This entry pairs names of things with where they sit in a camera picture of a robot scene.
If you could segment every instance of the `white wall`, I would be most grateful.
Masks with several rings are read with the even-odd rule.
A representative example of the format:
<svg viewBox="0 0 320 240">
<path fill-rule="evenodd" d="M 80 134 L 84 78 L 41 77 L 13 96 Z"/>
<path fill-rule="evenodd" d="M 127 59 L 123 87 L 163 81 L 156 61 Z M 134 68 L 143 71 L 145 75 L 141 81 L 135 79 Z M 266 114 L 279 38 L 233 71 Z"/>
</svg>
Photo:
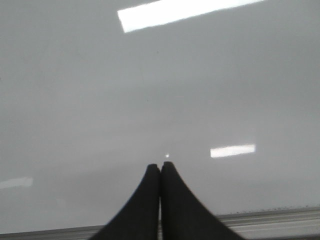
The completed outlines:
<svg viewBox="0 0 320 240">
<path fill-rule="evenodd" d="M 0 233 L 102 225 L 167 160 L 214 214 L 320 204 L 320 2 L 124 33 L 141 3 L 0 0 Z"/>
</svg>

